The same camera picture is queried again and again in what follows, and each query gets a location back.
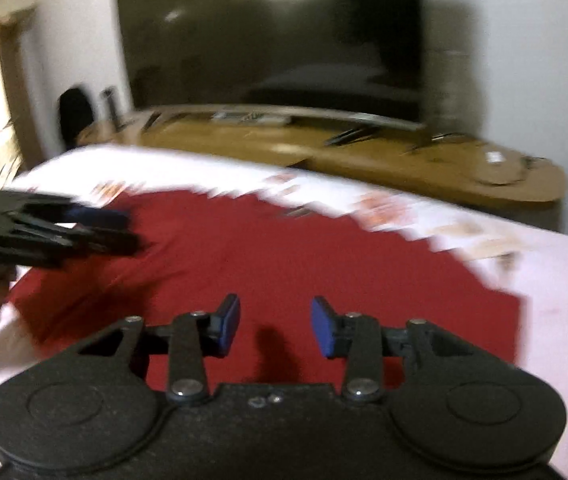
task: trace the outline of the black 3d-printed part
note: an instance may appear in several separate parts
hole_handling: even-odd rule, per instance
[[[129,318],[0,386],[0,479],[562,480],[547,465],[566,423],[550,386],[426,321],[383,328],[322,301],[348,359],[341,394],[210,395],[203,356],[224,349],[209,320],[238,316],[235,296],[169,326]],[[169,354],[166,393],[141,380],[152,353]],[[396,390],[381,388],[382,355],[403,356]]]

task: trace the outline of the tv stand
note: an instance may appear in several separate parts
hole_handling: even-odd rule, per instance
[[[557,208],[567,190],[564,171],[550,160],[464,136],[428,142],[423,132],[379,128],[371,139],[325,143],[357,125],[294,121],[283,126],[217,124],[190,116],[162,117],[145,128],[153,110],[136,112],[115,133],[108,121],[80,134],[79,144],[115,142],[209,153],[277,166],[304,167],[406,190],[490,212]]]

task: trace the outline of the black chair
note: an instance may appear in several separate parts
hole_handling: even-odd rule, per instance
[[[59,96],[59,128],[66,151],[77,145],[77,136],[95,121],[88,95],[80,86],[69,88]]]

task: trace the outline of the red cloth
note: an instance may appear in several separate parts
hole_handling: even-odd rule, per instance
[[[349,217],[292,218],[255,196],[187,191],[120,197],[145,250],[134,258],[91,256],[63,270],[32,270],[11,292],[45,355],[117,319],[167,324],[177,314],[215,310],[239,294],[241,323],[230,355],[208,358],[219,382],[333,382],[343,362],[320,355],[310,303],[326,297],[338,313],[360,311],[386,326],[425,318],[513,361],[519,300],[488,290],[451,253],[428,241],[362,231]],[[387,384],[401,381],[397,362]],[[165,387],[165,359],[151,360],[147,382]]]

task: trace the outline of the metal screw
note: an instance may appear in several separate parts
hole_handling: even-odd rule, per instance
[[[251,408],[263,408],[266,405],[266,399],[264,397],[251,397],[248,400],[248,405]]]
[[[349,381],[346,385],[349,394],[355,397],[365,397],[374,394],[379,390],[379,384],[372,379],[360,378]]]
[[[283,402],[284,400],[284,396],[281,396],[280,394],[270,394],[269,395],[269,402],[271,404],[279,404],[280,402]]]
[[[195,379],[180,379],[171,384],[171,391],[179,397],[190,397],[204,390],[204,384]]]

